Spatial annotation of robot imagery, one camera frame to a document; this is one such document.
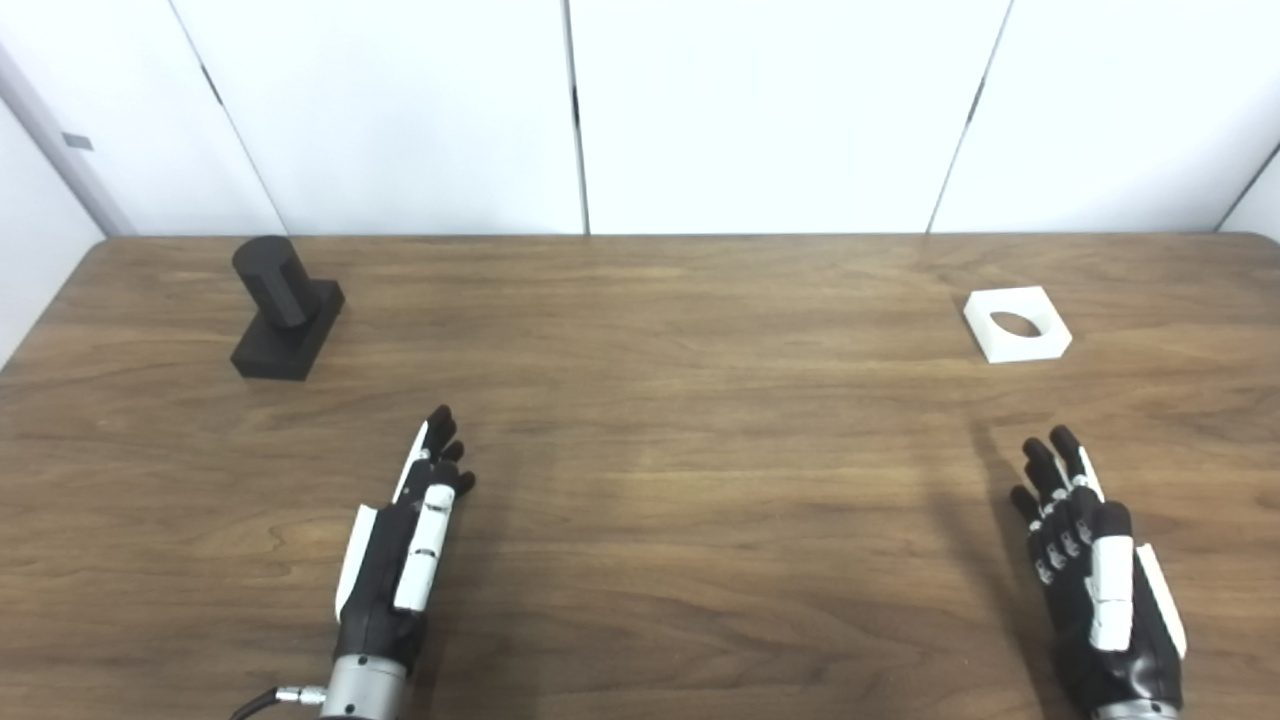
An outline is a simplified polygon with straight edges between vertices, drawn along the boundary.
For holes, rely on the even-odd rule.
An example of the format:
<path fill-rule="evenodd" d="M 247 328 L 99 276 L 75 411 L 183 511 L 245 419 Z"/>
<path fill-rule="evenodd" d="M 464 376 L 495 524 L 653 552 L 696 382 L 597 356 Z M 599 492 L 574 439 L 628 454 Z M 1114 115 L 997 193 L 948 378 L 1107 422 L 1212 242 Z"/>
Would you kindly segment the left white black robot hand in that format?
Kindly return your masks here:
<path fill-rule="evenodd" d="M 475 486 L 460 470 L 449 406 L 428 415 L 389 503 L 358 507 L 335 597 L 334 659 L 385 660 L 415 674 L 428 639 L 428 601 L 458 500 Z"/>

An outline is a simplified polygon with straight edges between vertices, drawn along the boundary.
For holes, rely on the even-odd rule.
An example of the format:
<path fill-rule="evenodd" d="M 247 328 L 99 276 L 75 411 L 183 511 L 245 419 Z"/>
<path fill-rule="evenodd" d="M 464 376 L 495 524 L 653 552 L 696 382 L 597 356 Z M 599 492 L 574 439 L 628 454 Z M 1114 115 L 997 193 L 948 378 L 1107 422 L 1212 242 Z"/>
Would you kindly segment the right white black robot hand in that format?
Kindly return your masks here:
<path fill-rule="evenodd" d="M 1155 547 L 1108 498 L 1085 446 L 1064 425 L 1021 451 L 1009 498 L 1053 628 L 1052 665 L 1088 719 L 1179 719 L 1187 632 Z"/>

